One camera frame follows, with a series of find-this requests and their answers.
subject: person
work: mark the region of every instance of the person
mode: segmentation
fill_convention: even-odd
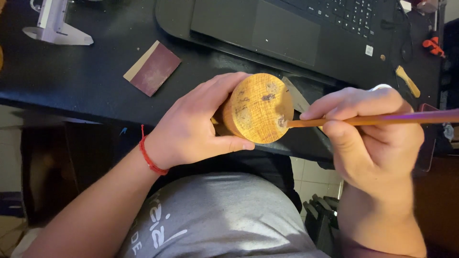
[[[145,151],[154,164],[168,169],[251,152],[254,143],[215,136],[210,122],[247,76],[218,75],[178,99],[146,137]],[[412,111],[393,89],[346,88],[317,100],[300,116],[332,120],[323,130],[334,148],[335,168],[349,184],[338,208],[344,257],[426,257],[410,176],[422,128],[357,129],[342,121]],[[262,177],[225,169],[177,179],[146,199],[160,175],[136,146],[64,208],[23,257],[328,257],[314,247],[292,198]]]

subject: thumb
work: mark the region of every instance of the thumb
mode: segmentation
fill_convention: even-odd
[[[217,155],[226,154],[233,151],[255,149],[255,144],[253,142],[237,136],[214,137],[213,145]]]
[[[329,121],[323,129],[347,172],[373,163],[357,128],[343,121]]]

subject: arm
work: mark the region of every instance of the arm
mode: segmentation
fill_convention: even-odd
[[[349,183],[338,208],[345,257],[426,257],[413,213],[411,170],[424,140],[418,124],[362,126],[341,120],[397,112],[411,106],[393,89],[347,88],[317,100],[301,119],[326,116],[323,129],[334,164]]]
[[[248,76],[228,73],[200,84],[177,100],[145,140],[149,158],[161,169],[194,163],[254,143],[215,136],[210,118]],[[135,147],[110,172],[65,207],[38,235],[24,258],[113,257],[151,186],[159,178]]]

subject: black desk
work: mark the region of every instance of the black desk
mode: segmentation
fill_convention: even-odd
[[[334,80],[298,77],[170,37],[156,23],[154,4],[148,0],[70,3],[67,23],[91,35],[95,43],[59,46],[33,40],[21,31],[35,26],[39,16],[28,0],[7,2],[0,16],[0,45],[4,51],[0,104],[100,123],[156,125],[178,98],[221,73],[287,76],[310,103],[339,89]],[[427,37],[428,22],[421,15],[414,16],[419,20],[412,26],[414,60],[403,66],[421,90],[421,98],[412,99],[403,81],[400,91],[414,106],[436,106],[440,61],[420,46]],[[156,40],[182,63],[150,98],[122,76]],[[397,54],[393,56],[393,62],[400,63]],[[396,85],[395,77],[392,80],[391,84]],[[278,142],[257,148],[322,162],[332,158],[328,138],[316,128],[291,129]]]

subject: hand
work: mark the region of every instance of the hand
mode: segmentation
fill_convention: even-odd
[[[394,89],[372,92],[346,88],[314,102],[300,119],[322,118],[324,133],[334,148],[333,160],[338,173],[349,184],[376,200],[400,198],[400,191],[411,191],[411,170],[424,141],[419,124],[361,126],[358,129],[341,120],[413,112]]]
[[[145,140],[145,149],[161,169],[226,154],[253,150],[255,145],[237,136],[215,136],[210,121],[228,94],[247,73],[226,73],[198,85],[179,98]]]

